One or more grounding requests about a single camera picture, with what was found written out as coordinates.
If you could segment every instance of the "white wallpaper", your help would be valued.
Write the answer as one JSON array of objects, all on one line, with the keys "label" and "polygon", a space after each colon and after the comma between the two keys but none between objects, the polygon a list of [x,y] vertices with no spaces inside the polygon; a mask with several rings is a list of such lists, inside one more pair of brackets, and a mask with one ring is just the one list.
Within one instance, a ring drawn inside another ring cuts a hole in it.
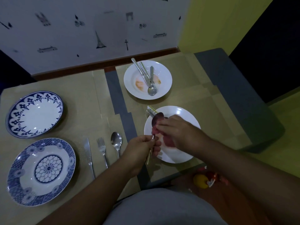
[{"label": "white wallpaper", "polygon": [[172,48],[189,2],[0,0],[0,49],[37,74]]}]

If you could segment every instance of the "plate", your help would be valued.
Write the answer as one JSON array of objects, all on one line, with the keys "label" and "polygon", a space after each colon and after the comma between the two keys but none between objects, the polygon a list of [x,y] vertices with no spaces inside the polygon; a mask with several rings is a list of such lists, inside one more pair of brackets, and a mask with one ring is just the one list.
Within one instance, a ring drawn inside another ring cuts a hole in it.
[{"label": "plate", "polygon": [[18,138],[36,137],[53,128],[62,111],[62,99],[57,94],[33,92],[13,105],[6,117],[6,128]]},{"label": "plate", "polygon": [[157,93],[154,96],[148,95],[148,85],[134,64],[129,66],[124,74],[124,84],[129,93],[144,100],[158,99],[167,94],[172,86],[172,75],[167,67],[156,61],[145,60],[142,62],[149,76],[150,67],[154,68],[153,81],[157,87]]},{"label": "plate", "polygon": [[38,206],[55,198],[69,183],[75,169],[73,148],[59,138],[45,138],[25,148],[15,159],[7,178],[12,199]]},{"label": "plate", "polygon": [[[162,112],[165,117],[170,117],[172,115],[178,115],[182,117],[184,120],[190,122],[194,126],[200,128],[200,125],[197,121],[197,119],[187,110],[178,107],[178,106],[163,106],[161,108],[158,108],[156,110],[157,112]],[[152,125],[151,125],[152,117],[149,116],[146,120],[145,127],[144,127],[144,134],[145,135],[151,135],[152,134]],[[175,147],[167,147],[163,143],[162,136],[159,137],[159,140],[162,142],[161,145],[161,151],[157,158],[168,162],[168,163],[183,163],[191,158],[193,158],[192,155],[189,155],[183,151],[180,151],[179,149]]]}]

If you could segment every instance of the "lemon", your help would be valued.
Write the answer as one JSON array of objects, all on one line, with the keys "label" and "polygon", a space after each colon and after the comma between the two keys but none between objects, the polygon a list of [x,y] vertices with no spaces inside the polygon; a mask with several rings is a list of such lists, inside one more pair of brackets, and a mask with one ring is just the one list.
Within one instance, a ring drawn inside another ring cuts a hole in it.
[{"label": "lemon", "polygon": [[193,181],[194,184],[201,189],[206,189],[208,187],[206,183],[208,178],[205,175],[195,175]]}]

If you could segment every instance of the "table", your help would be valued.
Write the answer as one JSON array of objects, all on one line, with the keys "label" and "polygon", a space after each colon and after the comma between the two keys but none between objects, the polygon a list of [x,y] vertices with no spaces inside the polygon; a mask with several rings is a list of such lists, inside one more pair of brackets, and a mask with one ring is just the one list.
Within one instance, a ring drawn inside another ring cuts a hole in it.
[{"label": "table", "polygon": [[[209,136],[233,149],[259,151],[283,133],[283,127],[222,49],[197,54],[176,53],[154,58],[165,65],[173,77],[171,90],[162,98],[145,101],[133,97],[124,86],[123,76],[130,66],[116,71],[96,70],[8,88],[0,103],[0,220],[3,224],[36,224],[72,198],[92,181],[83,141],[89,138],[96,176],[105,170],[96,139],[106,143],[109,164],[117,160],[110,144],[111,133],[123,137],[121,153],[127,142],[143,134],[148,117],[145,107],[180,106],[191,112]],[[21,97],[39,90],[57,93],[64,102],[61,121],[53,130],[31,139],[18,139],[5,128],[9,108]],[[38,207],[23,207],[10,199],[6,178],[15,157],[29,144],[47,137],[66,140],[75,150],[77,166],[66,187],[55,199]],[[119,199],[142,189],[152,188],[182,173],[204,166],[193,158],[181,164],[151,159],[141,173],[132,178]]]}]

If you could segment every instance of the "eiffel tower drawing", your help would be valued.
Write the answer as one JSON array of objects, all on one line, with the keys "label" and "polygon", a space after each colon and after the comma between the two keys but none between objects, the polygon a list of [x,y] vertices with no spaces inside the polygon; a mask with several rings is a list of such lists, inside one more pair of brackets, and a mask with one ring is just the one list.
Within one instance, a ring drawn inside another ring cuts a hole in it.
[{"label": "eiffel tower drawing", "polygon": [[101,42],[101,40],[99,39],[99,36],[98,36],[98,34],[97,34],[97,31],[95,31],[95,32],[96,32],[97,42],[98,42],[98,43],[97,43],[96,49],[106,47],[106,46]]}]

